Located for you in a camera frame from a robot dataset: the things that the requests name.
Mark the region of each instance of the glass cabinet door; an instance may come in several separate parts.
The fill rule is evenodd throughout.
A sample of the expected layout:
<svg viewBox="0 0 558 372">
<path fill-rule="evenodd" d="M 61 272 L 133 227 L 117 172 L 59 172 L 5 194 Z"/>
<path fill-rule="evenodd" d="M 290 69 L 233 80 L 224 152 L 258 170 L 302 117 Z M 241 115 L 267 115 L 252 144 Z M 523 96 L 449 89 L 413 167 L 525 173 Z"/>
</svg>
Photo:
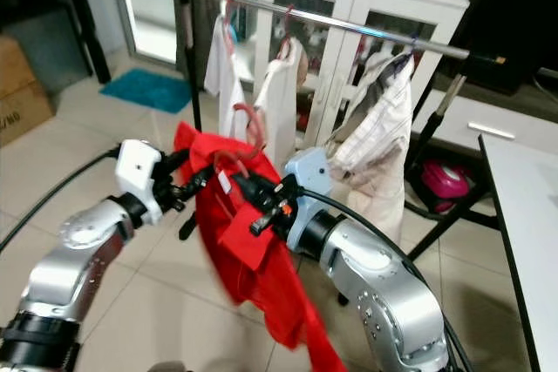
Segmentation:
<svg viewBox="0 0 558 372">
<path fill-rule="evenodd" d="M 348 19 L 352 0 L 266 0 L 281 6 L 325 17 Z M 261 89 L 270 61 L 277 58 L 286 33 L 296 37 L 308 58 L 306 80 L 296 93 L 297 147 L 314 145 L 323 116 L 323 106 L 337 65 L 343 32 L 260 10 L 257 21 L 255 93 Z"/>
<path fill-rule="evenodd" d="M 379 30 L 396 32 L 409 37 L 447 44 L 461 18 L 461 13 L 447 6 L 420 0 L 355 0 L 350 21 Z M 394 44 L 381 38 L 345 34 L 343 47 L 337 60 L 333 85 L 326 112 L 317 137 L 323 144 L 344 120 L 348 105 L 357 92 L 366 61 L 375 53 L 389 51 L 396 55 L 412 52 L 415 70 L 412 75 L 412 102 L 418 100 L 434 73 L 441 56 L 430 51 L 412 51 L 411 46 Z"/>
</svg>

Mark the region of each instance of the clothing rack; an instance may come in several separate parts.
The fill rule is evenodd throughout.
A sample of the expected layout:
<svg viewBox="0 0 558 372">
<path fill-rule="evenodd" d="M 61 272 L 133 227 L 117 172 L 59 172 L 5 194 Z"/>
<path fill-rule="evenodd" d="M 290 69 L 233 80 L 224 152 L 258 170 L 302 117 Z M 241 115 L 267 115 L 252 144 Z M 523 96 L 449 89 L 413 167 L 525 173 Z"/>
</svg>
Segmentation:
<svg viewBox="0 0 558 372">
<path fill-rule="evenodd" d="M 263 0 L 229 0 L 230 2 L 237 3 L 240 5 L 248 6 L 251 8 L 261 9 L 261 10 L 268 10 L 274 13 L 289 15 L 290 18 L 302 20 L 306 22 L 311 22 L 314 24 L 328 26 L 331 28 L 338 28 L 340 30 L 348 30 L 350 32 L 356 32 L 358 34 L 381 38 L 385 40 L 392 41 L 396 44 L 404 44 L 410 45 L 415 50 L 422 50 L 422 51 L 432 51 L 438 54 L 456 58 L 460 61 L 464 62 L 464 65 L 461 67 L 460 72 L 455 76 L 453 79 L 449 89 L 447 90 L 445 96 L 439 103 L 438 109 L 432 113 L 430 118 L 427 120 L 425 127 L 421 131 L 420 135 L 418 136 L 417 142 L 412 150 L 410 150 L 407 154 L 407 159 L 405 162 L 405 175 L 409 173 L 409 171 L 418 163 L 419 156 L 424 151 L 426 144 L 432 138 L 433 134 L 436 132 L 439 125 L 442 123 L 444 119 L 444 115 L 446 113 L 447 108 L 452 103 L 453 99 L 458 95 L 461 87 L 466 81 L 466 67 L 470 63 L 484 63 L 484 65 L 501 65 L 506 62 L 504 57 L 490 57 L 487 55 L 472 53 L 469 50 L 464 50 L 461 48 L 452 47 L 450 45 L 445 45 L 441 43 L 435 43 L 432 41 L 426 41 L 424 39 L 420 39 L 417 37 L 410 37 L 408 35 L 398 34 L 395 32 L 389 32 L 386 30 L 379 30 L 376 28 L 372 28 L 370 26 L 364 26 L 359 24 L 354 24 L 351 22 L 347 22 L 341 19 L 336 19 L 334 17 L 324 17 L 322 15 L 318 15 L 316 13 L 311 13 L 305 10 L 297 10 L 290 7 L 280 6 L 274 3 L 265 2 Z M 199 92 L 197 87 L 195 86 L 196 77 L 196 69 L 195 69 L 195 34 L 194 34 L 194 26 L 192 25 L 192 6 L 191 0 L 180 0 L 182 3 L 182 7 L 184 10 L 184 20 L 186 26 L 186 59 L 187 59 L 187 69 L 189 73 L 190 80 L 192 80 L 192 107 L 194 108 L 194 125 L 197 130 L 201 131 L 201 115 L 200 115 L 200 100 L 199 100 Z M 414 120 L 417 115 L 419 114 L 420 109 L 422 108 L 423 104 L 425 103 L 428 95 L 430 94 L 430 90 L 432 89 L 432 80 L 429 82 L 428 86 L 426 87 L 425 91 L 421 94 L 418 103 L 413 110 L 412 119 Z M 411 205 L 411 210 L 416 213 L 419 213 L 413 208 L 413 204 Z M 493 227 L 493 220 L 487 220 L 486 216 L 483 217 L 483 214 L 476 213 L 469 209 L 467 205 L 457 205 L 447 216 L 443 217 L 443 220 L 440 221 L 439 224 L 444 224 L 444 222 L 449 222 L 448 220 L 452 217 L 457 218 L 466 218 L 470 221 L 476 222 L 478 224 L 485 225 L 487 227 Z M 415 249 L 413 249 L 412 254 L 413 258 L 416 258 L 420 253 L 424 251 L 427 247 L 428 243 L 425 242 L 419 243 Z"/>
</svg>

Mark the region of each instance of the tiled floor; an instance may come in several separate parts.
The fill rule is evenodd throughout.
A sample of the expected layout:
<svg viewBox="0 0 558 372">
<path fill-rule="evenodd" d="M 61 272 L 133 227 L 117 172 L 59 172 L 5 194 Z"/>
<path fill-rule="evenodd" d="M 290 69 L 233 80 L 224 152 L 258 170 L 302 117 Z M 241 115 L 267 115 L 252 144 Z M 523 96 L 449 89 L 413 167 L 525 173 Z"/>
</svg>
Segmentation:
<svg viewBox="0 0 558 372">
<path fill-rule="evenodd" d="M 116 57 L 118 75 L 132 65 Z M 69 171 L 125 138 L 149 139 L 170 151 L 174 128 L 191 121 L 188 107 L 169 115 L 98 94 L 95 79 L 65 90 L 57 116 L 0 152 L 0 237 Z M 202 122 L 216 128 L 216 103 L 201 98 Z M 17 236 L 0 257 L 0 324 L 17 305 L 34 264 L 54 245 L 59 224 L 72 213 L 116 193 L 113 161 L 71 183 Z M 483 206 L 488 211 L 490 204 Z M 249 304 L 235 308 L 216 281 L 193 234 L 177 231 L 192 211 L 169 213 L 144 227 L 113 263 L 83 327 L 78 370 L 147 371 L 180 359 L 196 372 L 310 370 L 304 348 L 274 344 L 262 315 Z M 405 213 L 403 248 L 409 250 L 433 223 Z M 529 370 L 517 304 L 499 233 L 459 221 L 419 260 L 478 371 Z M 337 305 L 335 288 L 303 260 L 300 275 L 320 309 L 330 339 L 348 370 L 374 370 L 360 323 Z"/>
</svg>

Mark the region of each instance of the teal rug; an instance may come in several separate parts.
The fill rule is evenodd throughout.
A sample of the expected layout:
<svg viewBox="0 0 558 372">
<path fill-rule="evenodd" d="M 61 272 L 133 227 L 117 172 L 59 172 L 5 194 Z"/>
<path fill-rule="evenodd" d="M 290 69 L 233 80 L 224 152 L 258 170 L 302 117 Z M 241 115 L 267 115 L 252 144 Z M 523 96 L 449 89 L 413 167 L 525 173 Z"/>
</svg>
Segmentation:
<svg viewBox="0 0 558 372">
<path fill-rule="evenodd" d="M 100 92 L 170 113 L 178 113 L 192 97 L 188 82 L 141 69 L 130 70 L 105 85 Z"/>
</svg>

